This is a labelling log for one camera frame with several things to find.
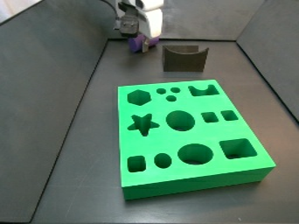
circular hole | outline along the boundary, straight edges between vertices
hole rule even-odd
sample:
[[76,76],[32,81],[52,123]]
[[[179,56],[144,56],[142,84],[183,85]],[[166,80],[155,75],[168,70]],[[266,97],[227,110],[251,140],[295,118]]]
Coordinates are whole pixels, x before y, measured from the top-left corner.
[[154,163],[155,163],[155,165],[156,165],[159,168],[164,169],[164,168],[168,168],[168,167],[171,166],[171,164],[172,164],[172,159],[171,159],[171,157],[170,157],[167,154],[160,153],[160,154],[158,154],[158,155],[155,156],[155,158],[154,158]]
[[167,124],[174,130],[186,131],[195,125],[192,115],[184,111],[176,110],[166,117]]
[[167,100],[168,102],[175,102],[175,101],[176,101],[176,97],[175,97],[174,95],[168,95],[168,96],[166,97],[166,100]]
[[182,90],[178,87],[172,87],[171,91],[176,94],[179,94],[182,92]]
[[204,165],[212,159],[212,150],[203,144],[192,143],[180,148],[178,156],[188,165]]
[[164,90],[164,88],[158,88],[158,89],[156,89],[156,93],[158,93],[159,95],[164,95],[164,94],[166,94],[166,90]]

star-shaped hole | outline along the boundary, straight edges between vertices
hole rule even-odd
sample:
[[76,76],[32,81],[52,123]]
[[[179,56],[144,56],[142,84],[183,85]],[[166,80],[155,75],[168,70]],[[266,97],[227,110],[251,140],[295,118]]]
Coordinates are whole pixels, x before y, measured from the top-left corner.
[[128,130],[139,130],[143,137],[148,136],[150,129],[159,128],[160,125],[156,122],[152,122],[152,114],[146,116],[132,115],[135,123],[128,126]]

square hole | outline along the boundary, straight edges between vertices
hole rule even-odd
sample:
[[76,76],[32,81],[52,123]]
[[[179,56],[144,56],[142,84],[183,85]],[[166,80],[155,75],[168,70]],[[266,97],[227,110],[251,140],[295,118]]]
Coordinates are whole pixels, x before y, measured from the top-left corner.
[[127,169],[130,172],[143,172],[146,170],[146,157],[130,157],[127,159]]
[[219,118],[212,112],[202,113],[200,115],[206,123],[216,123],[219,121]]
[[222,141],[219,146],[227,159],[249,158],[258,155],[254,146],[246,138]]
[[220,111],[226,121],[237,121],[239,118],[233,110]]

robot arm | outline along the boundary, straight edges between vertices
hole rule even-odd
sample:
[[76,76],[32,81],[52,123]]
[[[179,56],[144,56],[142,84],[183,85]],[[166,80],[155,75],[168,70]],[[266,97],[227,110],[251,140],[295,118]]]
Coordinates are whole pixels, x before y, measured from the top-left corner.
[[163,5],[164,0],[118,0],[118,7],[126,13],[120,18],[120,33],[128,38],[144,35],[143,52],[151,39],[162,35]]

green foam block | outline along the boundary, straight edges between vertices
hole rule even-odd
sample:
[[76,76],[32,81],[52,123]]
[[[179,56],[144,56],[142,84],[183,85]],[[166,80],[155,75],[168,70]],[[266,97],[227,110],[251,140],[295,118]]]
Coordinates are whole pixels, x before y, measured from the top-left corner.
[[119,87],[127,200],[261,181],[277,164],[215,80]]

